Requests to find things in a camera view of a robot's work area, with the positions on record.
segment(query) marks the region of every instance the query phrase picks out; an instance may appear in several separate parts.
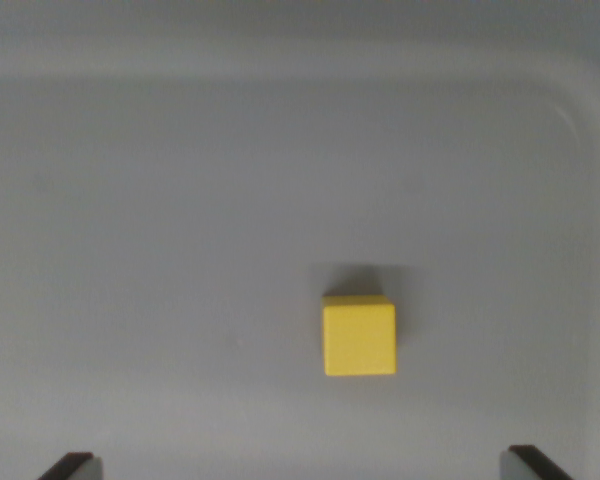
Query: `gray surface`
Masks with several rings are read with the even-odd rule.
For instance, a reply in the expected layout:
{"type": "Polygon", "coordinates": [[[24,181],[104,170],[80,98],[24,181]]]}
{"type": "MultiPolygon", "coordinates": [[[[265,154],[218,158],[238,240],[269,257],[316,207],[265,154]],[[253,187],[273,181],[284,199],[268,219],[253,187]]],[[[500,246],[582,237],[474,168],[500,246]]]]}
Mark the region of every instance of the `gray surface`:
{"type": "Polygon", "coordinates": [[[38,40],[0,38],[0,478],[600,478],[590,66],[38,40]],[[319,296],[371,289],[398,375],[324,377],[319,296]]]}

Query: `yellow cube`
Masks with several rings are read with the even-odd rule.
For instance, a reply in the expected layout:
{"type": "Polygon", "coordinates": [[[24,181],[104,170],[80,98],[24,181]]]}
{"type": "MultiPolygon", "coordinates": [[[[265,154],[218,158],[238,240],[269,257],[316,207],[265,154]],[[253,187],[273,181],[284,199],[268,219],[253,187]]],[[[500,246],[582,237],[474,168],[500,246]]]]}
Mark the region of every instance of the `yellow cube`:
{"type": "Polygon", "coordinates": [[[324,371],[396,373],[396,309],[383,295],[322,298],[324,371]]]}

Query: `gray background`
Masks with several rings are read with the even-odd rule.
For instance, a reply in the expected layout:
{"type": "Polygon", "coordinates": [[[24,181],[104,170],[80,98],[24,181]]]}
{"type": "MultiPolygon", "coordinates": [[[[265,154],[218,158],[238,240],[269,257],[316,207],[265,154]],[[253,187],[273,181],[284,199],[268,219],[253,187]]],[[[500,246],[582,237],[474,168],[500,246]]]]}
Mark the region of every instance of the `gray background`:
{"type": "MultiPolygon", "coordinates": [[[[118,28],[80,12],[0,35],[118,28]]],[[[372,76],[0,78],[0,478],[88,449],[107,478],[487,479],[520,442],[582,478],[596,125],[551,85],[372,76]],[[319,297],[365,291],[398,374],[326,378],[319,297]]]]}

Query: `cube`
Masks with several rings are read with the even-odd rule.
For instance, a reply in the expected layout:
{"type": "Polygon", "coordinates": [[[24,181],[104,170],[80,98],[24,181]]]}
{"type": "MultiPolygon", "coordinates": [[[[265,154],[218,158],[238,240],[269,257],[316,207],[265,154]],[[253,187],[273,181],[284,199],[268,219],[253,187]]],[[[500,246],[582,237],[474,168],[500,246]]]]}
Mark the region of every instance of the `cube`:
{"type": "Polygon", "coordinates": [[[396,373],[396,309],[383,295],[322,298],[324,371],[329,376],[396,373]]]}

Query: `block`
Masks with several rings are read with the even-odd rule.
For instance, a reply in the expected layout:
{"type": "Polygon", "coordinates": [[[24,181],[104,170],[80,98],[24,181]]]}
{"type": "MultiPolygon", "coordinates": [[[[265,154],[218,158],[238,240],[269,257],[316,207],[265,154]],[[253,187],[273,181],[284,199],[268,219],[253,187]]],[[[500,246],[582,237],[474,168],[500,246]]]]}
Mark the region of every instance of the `block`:
{"type": "Polygon", "coordinates": [[[322,298],[324,371],[329,376],[396,373],[396,309],[383,295],[322,298]]]}

